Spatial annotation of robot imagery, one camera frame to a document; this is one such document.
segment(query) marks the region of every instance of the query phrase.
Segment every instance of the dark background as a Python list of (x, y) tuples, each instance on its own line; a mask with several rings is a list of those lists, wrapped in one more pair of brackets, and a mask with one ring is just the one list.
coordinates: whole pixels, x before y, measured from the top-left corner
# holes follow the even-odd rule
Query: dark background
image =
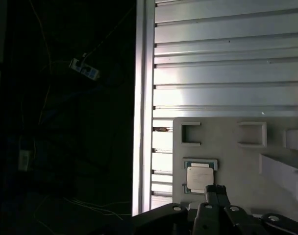
[[(129, 201), (103, 209), (131, 214), (136, 4), (135, 0), (32, 3), (48, 43), (52, 74), (29, 0), (9, 0), (6, 67), (0, 86), (0, 126), (6, 133), (0, 186), (13, 193), (1, 205), (0, 229), (11, 235), (52, 234), (33, 217), (50, 195), (36, 218), (56, 234), (87, 234), (118, 218), (71, 204), (63, 197), (96, 204)], [(102, 41), (85, 61), (100, 70), (98, 81), (68, 68), (71, 59), (81, 58)], [(49, 86), (42, 114), (46, 125), (39, 131)], [(44, 134), (52, 129), (54, 133)], [(18, 175), (19, 142), (21, 149), (34, 151), (33, 139), (32, 173)], [(30, 189), (26, 182), (37, 186)], [(46, 183), (58, 186), (48, 190)]]

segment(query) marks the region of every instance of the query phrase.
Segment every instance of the corrugated metal panel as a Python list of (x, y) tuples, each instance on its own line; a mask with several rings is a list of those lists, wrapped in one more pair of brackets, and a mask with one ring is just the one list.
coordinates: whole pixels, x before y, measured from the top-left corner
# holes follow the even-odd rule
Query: corrugated metal panel
[(173, 132), (152, 133), (152, 147), (154, 149), (172, 150), (173, 148)]
[(172, 175), (153, 174), (151, 176), (152, 182), (172, 183)]
[(164, 206), (168, 203), (172, 203), (171, 197), (159, 197), (159, 196), (151, 197), (151, 209), (155, 209), (155, 208)]
[[(146, 63), (153, 84), (145, 87), (153, 87), (153, 126), (169, 128), (174, 117), (298, 116), (298, 0), (155, 2), (154, 64)], [(171, 150), (172, 138), (152, 132), (152, 148)], [(171, 154), (150, 154), (152, 169), (172, 169)]]
[(152, 154), (152, 170), (172, 172), (172, 154), (169, 153), (153, 153)]
[(298, 13), (161, 25), (155, 29), (155, 43), (257, 37), (287, 33), (298, 33)]
[(298, 8), (298, 0), (208, 0), (163, 5), (156, 9), (155, 22), (174, 22), (213, 17), (280, 11)]

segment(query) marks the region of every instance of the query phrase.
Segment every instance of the white wire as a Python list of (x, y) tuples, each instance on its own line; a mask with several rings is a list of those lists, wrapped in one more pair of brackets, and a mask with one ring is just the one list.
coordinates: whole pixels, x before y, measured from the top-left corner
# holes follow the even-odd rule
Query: white wire
[[(76, 200), (74, 200), (74, 199), (71, 200), (71, 201), (74, 202), (74, 203), (80, 204), (81, 206), (89, 207), (89, 206), (85, 205), (84, 203), (78, 202), (78, 201), (76, 201)], [(99, 207), (89, 207), (89, 208), (91, 208), (91, 209), (96, 209), (96, 210), (101, 210), (101, 211), (108, 211), (108, 210), (105, 210), (105, 209), (101, 209), (101, 208), (99, 208)], [(118, 215), (131, 215), (131, 214), (115, 213), (115, 212), (113, 212), (113, 211), (108, 211), (108, 212), (111, 212), (112, 214), (104, 214), (104, 215), (114, 215), (114, 214), (118, 214)]]
[(130, 203), (130, 201), (125, 201), (125, 202), (112, 202), (112, 203), (105, 204), (105, 205), (97, 205), (97, 204), (93, 204), (93, 203), (89, 203), (89, 202), (80, 201), (77, 198), (74, 198), (74, 201), (82, 203), (82, 204), (86, 204), (86, 205), (92, 205), (92, 206), (95, 206), (95, 207), (107, 207), (107, 206), (114, 205), (114, 204)]
[[(78, 206), (81, 206), (81, 207), (85, 207), (85, 208), (88, 208), (88, 209), (91, 209), (92, 211), (95, 211), (95, 212), (99, 212), (103, 215), (115, 215), (116, 217), (118, 217), (120, 220), (123, 220), (118, 214), (114, 213), (113, 211), (109, 211), (109, 210), (105, 210), (105, 209), (100, 209), (100, 208), (93, 208), (93, 207), (89, 207), (89, 206), (86, 206), (84, 204), (80, 204), (78, 202), (74, 202), (74, 201), (71, 201), (67, 198), (64, 198), (66, 201), (68, 201), (69, 203), (72, 203), (72, 204), (75, 204), (75, 205), (78, 205)], [(101, 211), (104, 211), (104, 212), (109, 212), (110, 214), (104, 214), (102, 213)]]
[(59, 234), (59, 233), (55, 233), (51, 228), (49, 228), (48, 225), (46, 225), (44, 222), (41, 222), (39, 219), (36, 218), (36, 212), (39, 210), (39, 208), (42, 206), (42, 204), (47, 200), (47, 198), (49, 197), (46, 196), (40, 203), (39, 205), (37, 206), (36, 210), (34, 211), (33, 213), (33, 218), (39, 223), (41, 224), (42, 226), (44, 226), (46, 229), (48, 229), (53, 235), (65, 235), (65, 234)]

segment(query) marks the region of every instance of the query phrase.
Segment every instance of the gray plastic tray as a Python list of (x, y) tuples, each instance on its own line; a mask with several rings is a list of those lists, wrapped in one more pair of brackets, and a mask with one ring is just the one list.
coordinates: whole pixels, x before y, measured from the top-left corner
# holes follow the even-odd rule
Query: gray plastic tray
[(176, 118), (173, 123), (173, 202), (204, 201), (203, 195), (188, 193), (185, 189), (185, 158), (218, 160), (214, 183), (227, 187), (231, 204), (253, 213), (277, 212), (298, 221), (298, 201), (294, 196), (259, 174), (261, 154), (298, 169), (298, 150), (286, 148), (284, 144), (286, 131), (295, 129), (298, 130), (298, 118), (294, 117)]

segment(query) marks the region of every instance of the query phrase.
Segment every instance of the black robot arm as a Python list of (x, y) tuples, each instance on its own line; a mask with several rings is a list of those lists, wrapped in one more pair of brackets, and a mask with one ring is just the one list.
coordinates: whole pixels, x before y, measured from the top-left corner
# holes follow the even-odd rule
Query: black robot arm
[(231, 205), (225, 186), (209, 185), (197, 210), (170, 203), (90, 235), (298, 235), (298, 222), (275, 213), (261, 218)]

